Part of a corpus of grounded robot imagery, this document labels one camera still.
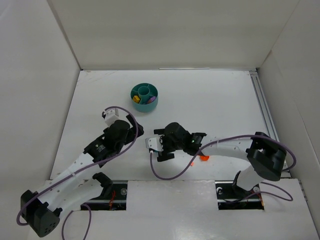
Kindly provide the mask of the yellow lego brick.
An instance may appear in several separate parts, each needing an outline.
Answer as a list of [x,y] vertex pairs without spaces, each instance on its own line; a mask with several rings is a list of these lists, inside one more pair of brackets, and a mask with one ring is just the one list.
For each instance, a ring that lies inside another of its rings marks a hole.
[[139,104],[140,101],[141,101],[141,99],[139,98],[138,95],[134,95],[133,98],[132,98],[132,100],[133,100],[135,103],[137,103],[137,104]]

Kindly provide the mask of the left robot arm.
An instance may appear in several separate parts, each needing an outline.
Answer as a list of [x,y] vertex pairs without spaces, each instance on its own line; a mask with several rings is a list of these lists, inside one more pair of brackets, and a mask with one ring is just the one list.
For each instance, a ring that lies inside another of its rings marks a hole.
[[125,145],[142,136],[144,128],[131,115],[126,120],[113,116],[107,125],[65,171],[38,190],[21,195],[21,216],[38,237],[49,235],[67,212],[112,191],[113,181],[101,171],[105,160],[115,158]]

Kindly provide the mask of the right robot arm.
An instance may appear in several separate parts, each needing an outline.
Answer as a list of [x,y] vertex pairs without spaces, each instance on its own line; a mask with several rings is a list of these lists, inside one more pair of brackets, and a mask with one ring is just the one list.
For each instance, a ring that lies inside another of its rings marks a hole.
[[263,132],[227,138],[212,137],[204,132],[185,130],[172,122],[163,129],[154,130],[155,137],[146,139],[149,151],[157,153],[157,161],[174,159],[175,151],[190,156],[221,156],[247,161],[250,165],[240,170],[233,184],[236,189],[251,191],[264,180],[278,182],[287,156],[286,148]]

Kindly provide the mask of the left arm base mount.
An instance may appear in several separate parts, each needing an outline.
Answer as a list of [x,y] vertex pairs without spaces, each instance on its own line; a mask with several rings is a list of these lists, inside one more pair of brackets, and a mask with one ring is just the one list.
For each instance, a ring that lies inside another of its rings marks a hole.
[[87,211],[88,205],[92,211],[125,211],[127,208],[127,181],[112,181],[102,172],[93,175],[93,179],[99,182],[101,192],[98,196],[81,205],[82,211]]

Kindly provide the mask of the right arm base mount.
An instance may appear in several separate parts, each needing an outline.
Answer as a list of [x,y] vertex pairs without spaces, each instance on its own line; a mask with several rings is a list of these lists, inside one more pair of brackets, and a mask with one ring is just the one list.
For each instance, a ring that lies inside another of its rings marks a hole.
[[259,185],[246,191],[232,181],[216,181],[216,197],[219,210],[264,210]]

